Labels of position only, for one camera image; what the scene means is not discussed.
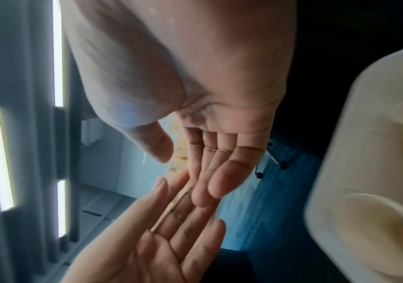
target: tiled floor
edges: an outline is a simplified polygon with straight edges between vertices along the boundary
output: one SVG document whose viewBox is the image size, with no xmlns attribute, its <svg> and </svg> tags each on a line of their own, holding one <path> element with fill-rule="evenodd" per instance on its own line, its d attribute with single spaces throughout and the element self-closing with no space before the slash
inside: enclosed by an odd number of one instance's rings
<svg viewBox="0 0 403 283">
<path fill-rule="evenodd" d="M 265 159 L 254 176 L 224 198 L 218 217 L 227 224 L 223 248 L 248 254 L 260 282 L 346 282 L 304 225 L 304 206 L 321 160 L 274 145 L 287 170 Z"/>
</svg>

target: fingernail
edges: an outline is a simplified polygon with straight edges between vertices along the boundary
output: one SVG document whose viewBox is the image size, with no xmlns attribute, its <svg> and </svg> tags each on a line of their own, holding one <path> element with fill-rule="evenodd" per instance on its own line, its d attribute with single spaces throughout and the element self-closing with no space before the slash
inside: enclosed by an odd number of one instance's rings
<svg viewBox="0 0 403 283">
<path fill-rule="evenodd" d="M 158 177 L 155 181 L 155 184 L 152 188 L 152 191 L 154 193 L 157 193 L 160 191 L 160 189 L 162 189 L 164 187 L 164 182 L 166 181 L 166 179 L 164 177 Z"/>
</svg>

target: hand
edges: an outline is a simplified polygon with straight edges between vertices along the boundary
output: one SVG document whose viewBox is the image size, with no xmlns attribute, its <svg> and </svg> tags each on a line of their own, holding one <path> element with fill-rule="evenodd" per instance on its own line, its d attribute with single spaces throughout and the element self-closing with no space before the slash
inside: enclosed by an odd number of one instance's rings
<svg viewBox="0 0 403 283">
<path fill-rule="evenodd" d="M 158 178 L 150 194 L 134 202 L 80 253 L 62 283 L 200 282 L 220 250 L 225 223 L 214 222 L 207 237 L 189 251 L 218 202 L 194 209 L 186 194 L 155 231 L 149 230 L 188 180 L 187 170 L 169 185 Z"/>
<path fill-rule="evenodd" d="M 105 122 L 166 162 L 173 145 L 157 120 L 175 112 L 196 205 L 249 176 L 285 94 L 293 0 L 62 0 L 62 11 Z"/>
</svg>

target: white plastic tray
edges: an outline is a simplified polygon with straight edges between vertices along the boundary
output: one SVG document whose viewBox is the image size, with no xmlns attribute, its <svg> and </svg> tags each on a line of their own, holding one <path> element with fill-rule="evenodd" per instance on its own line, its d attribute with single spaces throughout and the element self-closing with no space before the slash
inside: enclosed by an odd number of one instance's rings
<svg viewBox="0 0 403 283">
<path fill-rule="evenodd" d="M 402 100 L 403 50 L 369 66 L 354 82 L 306 209 L 311 236 L 352 282 L 403 282 L 354 260 L 333 225 L 338 201 L 350 193 L 403 205 L 403 142 L 388 117 Z"/>
</svg>

